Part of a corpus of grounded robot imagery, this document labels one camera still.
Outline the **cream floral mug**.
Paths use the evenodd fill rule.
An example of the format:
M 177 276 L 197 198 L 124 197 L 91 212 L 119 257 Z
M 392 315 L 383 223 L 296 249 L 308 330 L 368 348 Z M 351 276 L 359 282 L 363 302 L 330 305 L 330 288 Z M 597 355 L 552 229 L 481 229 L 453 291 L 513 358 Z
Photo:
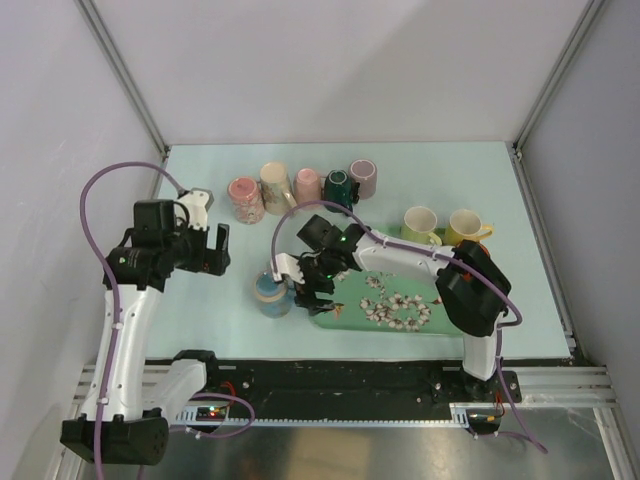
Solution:
M 282 216 L 297 205 L 287 166 L 269 162 L 260 170 L 260 187 L 266 211 Z

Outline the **blue floral mug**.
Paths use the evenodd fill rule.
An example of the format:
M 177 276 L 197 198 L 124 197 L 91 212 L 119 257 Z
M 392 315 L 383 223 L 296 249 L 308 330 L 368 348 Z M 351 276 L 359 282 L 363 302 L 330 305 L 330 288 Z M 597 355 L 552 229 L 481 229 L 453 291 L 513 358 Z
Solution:
M 259 273 L 253 282 L 253 294 L 261 313 L 269 318 L 286 316 L 293 305 L 293 297 L 286 282 L 276 282 L 271 273 Z

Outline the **light green mug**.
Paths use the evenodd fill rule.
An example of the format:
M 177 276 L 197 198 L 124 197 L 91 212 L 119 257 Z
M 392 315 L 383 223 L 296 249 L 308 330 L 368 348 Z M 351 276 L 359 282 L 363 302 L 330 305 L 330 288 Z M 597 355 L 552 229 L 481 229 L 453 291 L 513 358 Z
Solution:
M 424 206 L 410 207 L 404 214 L 401 238 L 418 244 L 442 246 L 442 239 L 435 233 L 437 216 Z

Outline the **yellow mug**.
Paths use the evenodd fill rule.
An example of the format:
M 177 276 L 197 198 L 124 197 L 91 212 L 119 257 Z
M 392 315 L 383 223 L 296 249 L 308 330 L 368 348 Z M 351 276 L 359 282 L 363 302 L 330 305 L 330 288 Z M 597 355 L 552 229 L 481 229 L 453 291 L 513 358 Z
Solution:
M 481 242 L 492 236 L 494 227 L 484 224 L 472 210 L 458 209 L 450 217 L 444 233 L 444 244 L 455 246 L 463 240 Z

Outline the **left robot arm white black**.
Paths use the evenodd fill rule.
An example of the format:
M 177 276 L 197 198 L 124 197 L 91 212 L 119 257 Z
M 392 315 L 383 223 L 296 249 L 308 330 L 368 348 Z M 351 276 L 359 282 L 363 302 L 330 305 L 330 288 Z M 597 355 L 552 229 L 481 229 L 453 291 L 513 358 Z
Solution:
M 221 276 L 230 264 L 229 227 L 217 226 L 208 248 L 210 192 L 193 189 L 176 200 L 144 200 L 133 225 L 106 258 L 103 335 L 89 392 L 78 418 L 65 420 L 61 443 L 88 462 L 156 465 L 169 426 L 195 394 L 214 397 L 222 376 L 211 351 L 183 350 L 149 393 L 143 393 L 149 332 L 174 270 Z

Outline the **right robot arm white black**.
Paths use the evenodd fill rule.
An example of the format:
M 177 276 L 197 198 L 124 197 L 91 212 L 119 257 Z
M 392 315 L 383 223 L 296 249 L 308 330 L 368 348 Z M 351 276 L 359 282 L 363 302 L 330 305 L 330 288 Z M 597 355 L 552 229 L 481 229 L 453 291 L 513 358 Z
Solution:
M 463 337 L 462 388 L 476 401 L 498 388 L 499 319 L 515 313 L 511 283 L 484 247 L 464 240 L 456 246 L 426 246 L 351 223 L 341 230 L 313 216 L 298 232 L 310 251 L 278 256 L 296 288 L 296 304 L 312 316 L 337 303 L 336 277 L 347 271 L 396 274 L 433 287 L 446 316 Z

